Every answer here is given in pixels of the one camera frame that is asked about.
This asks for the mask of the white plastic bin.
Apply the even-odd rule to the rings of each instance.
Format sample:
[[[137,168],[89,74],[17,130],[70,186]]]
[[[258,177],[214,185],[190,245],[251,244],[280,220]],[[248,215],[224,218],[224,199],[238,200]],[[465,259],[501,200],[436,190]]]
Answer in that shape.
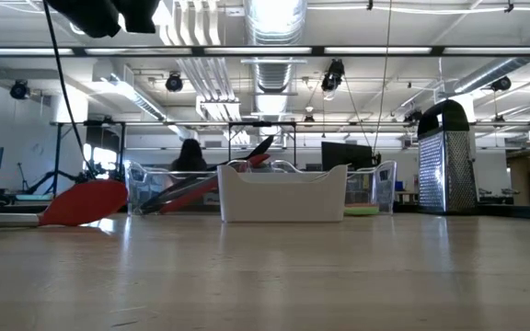
[[[325,173],[239,173],[217,170],[225,223],[339,223],[345,208],[347,166]]]

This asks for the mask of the black computer monitor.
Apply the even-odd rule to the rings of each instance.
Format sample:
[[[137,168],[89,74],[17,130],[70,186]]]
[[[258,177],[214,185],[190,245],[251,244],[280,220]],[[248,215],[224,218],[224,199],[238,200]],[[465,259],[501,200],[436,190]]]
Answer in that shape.
[[[374,166],[373,150],[359,144],[322,142],[321,162],[324,171],[340,165],[347,165],[352,170],[369,168]]]

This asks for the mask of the silver ribbed ventilation duct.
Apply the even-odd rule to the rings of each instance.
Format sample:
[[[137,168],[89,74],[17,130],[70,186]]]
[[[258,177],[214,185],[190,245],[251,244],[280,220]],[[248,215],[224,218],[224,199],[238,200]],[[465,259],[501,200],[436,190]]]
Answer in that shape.
[[[243,0],[250,46],[279,48],[302,42],[307,0]],[[259,118],[282,119],[288,106],[294,64],[291,57],[257,58],[251,65],[254,107]]]

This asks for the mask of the black slotted spoon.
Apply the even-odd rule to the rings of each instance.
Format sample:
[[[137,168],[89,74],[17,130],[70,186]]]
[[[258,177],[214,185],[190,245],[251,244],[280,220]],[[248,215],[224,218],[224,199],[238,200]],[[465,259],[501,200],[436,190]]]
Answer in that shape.
[[[270,135],[266,140],[261,142],[255,149],[253,149],[250,152],[250,154],[248,154],[245,157],[238,158],[238,161],[248,161],[253,156],[260,155],[260,154],[265,154],[269,150],[272,142],[273,142],[273,136]],[[144,202],[141,205],[141,207],[140,207],[141,212],[143,214],[146,214],[146,213],[149,213],[151,211],[155,211],[156,210],[156,206],[158,204],[160,204],[160,199],[161,198],[164,198],[167,194],[173,193],[173,192],[175,192],[175,191],[177,191],[179,189],[185,188],[185,187],[193,184],[196,181],[197,178],[199,178],[200,176],[203,176],[204,174],[207,174],[208,172],[215,171],[217,167],[218,167],[218,165],[214,165],[214,166],[208,167],[206,172],[201,172],[201,173],[197,173],[197,174],[188,175],[188,176],[184,177],[182,180],[180,180],[179,182],[177,182],[174,185],[172,185],[171,187],[166,188],[166,189],[160,191],[159,193],[156,193],[149,200],[147,200],[146,202]]]

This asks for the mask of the black crossbar with LED strips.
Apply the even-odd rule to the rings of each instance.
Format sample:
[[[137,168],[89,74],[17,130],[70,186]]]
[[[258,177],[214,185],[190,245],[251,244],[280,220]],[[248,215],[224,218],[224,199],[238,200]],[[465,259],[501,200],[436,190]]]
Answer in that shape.
[[[490,57],[530,56],[530,46],[61,47],[62,57]],[[52,47],[0,47],[0,58],[52,57]]]

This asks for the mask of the person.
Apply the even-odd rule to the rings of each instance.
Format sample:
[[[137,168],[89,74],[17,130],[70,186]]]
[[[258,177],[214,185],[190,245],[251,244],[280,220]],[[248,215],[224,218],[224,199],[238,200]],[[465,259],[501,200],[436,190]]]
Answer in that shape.
[[[207,170],[202,157],[202,148],[195,139],[186,139],[180,149],[179,157],[170,166],[171,171],[200,172]]]

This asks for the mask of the clear plastic bin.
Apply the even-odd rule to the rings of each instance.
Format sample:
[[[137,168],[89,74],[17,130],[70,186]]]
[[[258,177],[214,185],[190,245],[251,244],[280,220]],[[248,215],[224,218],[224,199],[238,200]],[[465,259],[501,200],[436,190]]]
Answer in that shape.
[[[171,187],[175,183],[182,180],[184,177],[197,174],[206,171],[200,172],[178,172],[178,171],[168,171],[161,168],[151,168],[151,167],[142,167],[141,165],[135,162],[128,162],[126,164],[127,173],[126,173],[126,184],[128,188],[128,213],[134,215],[145,215],[141,212],[141,205],[149,200],[153,195],[159,193],[160,191]],[[217,174],[216,171],[208,172],[203,176],[200,176],[196,181],[191,184],[198,184],[204,179],[211,177]],[[167,194],[164,198],[160,199],[160,204],[156,206],[155,211],[151,211],[146,214],[159,213],[160,208],[170,200],[175,199],[177,196],[181,195],[184,192],[184,189],[179,189],[173,193]],[[218,188],[209,191],[208,193],[214,193]],[[201,198],[195,200],[191,204],[185,206],[190,207],[193,205],[198,205],[199,202],[203,201],[203,197],[208,194],[205,193]]]
[[[345,204],[377,204],[378,214],[392,214],[398,164],[385,161],[373,168],[360,168],[347,175]]]

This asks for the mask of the black workstation frame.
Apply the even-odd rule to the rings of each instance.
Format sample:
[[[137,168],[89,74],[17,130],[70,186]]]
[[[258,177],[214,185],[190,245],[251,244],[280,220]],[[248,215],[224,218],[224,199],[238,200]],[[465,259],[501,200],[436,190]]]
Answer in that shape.
[[[75,126],[85,127],[110,127],[118,126],[120,131],[119,140],[119,153],[118,153],[118,168],[122,168],[124,151],[126,150],[126,132],[128,127],[165,127],[174,126],[175,129],[178,125],[182,126],[194,126],[194,127],[218,127],[226,128],[228,138],[228,159],[231,159],[232,155],[232,129],[235,126],[242,127],[253,127],[253,128],[265,128],[272,126],[289,126],[293,129],[293,139],[297,136],[297,122],[295,121],[113,121],[113,120],[87,120],[83,122],[77,122]],[[51,125],[56,128],[56,140],[55,140],[55,154],[54,154],[54,168],[52,171],[52,195],[56,197],[58,190],[58,177],[60,174],[60,158],[62,150],[62,136],[63,126],[68,126],[69,122],[51,122]]]

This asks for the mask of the white rectangular air duct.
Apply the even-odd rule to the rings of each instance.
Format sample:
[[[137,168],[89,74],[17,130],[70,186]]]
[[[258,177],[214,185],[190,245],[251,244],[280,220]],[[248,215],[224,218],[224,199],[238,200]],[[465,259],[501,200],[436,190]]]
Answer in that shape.
[[[102,82],[106,92],[129,99],[143,114],[148,115],[156,122],[162,122],[164,126],[176,133],[182,141],[199,137],[194,130],[172,124],[173,119],[167,115],[166,111],[143,90],[135,86],[133,70],[128,65],[124,65],[122,75],[118,75],[115,66],[110,60],[98,60],[94,64],[92,80],[94,82]]]

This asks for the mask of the black round spotlight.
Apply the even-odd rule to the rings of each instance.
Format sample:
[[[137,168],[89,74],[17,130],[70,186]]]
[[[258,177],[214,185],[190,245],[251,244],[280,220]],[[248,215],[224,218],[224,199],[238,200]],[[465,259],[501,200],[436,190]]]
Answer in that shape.
[[[165,82],[165,88],[168,92],[180,92],[183,88],[181,74],[179,72],[171,72]]]
[[[501,77],[500,79],[490,84],[490,89],[494,92],[507,91],[512,87],[512,81],[508,76]]]
[[[9,95],[16,100],[24,100],[30,97],[30,89],[28,81],[24,79],[18,79],[11,86]]]
[[[335,91],[342,83],[342,77],[345,75],[344,64],[342,59],[333,59],[329,68],[324,74],[321,89],[324,92]]]

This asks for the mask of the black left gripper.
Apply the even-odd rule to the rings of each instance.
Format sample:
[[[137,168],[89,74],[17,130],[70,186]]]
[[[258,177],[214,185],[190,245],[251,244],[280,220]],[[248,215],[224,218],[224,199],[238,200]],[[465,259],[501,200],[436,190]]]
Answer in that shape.
[[[123,17],[129,33],[153,34],[152,16],[160,0],[45,0],[45,3],[94,39],[114,37]]]

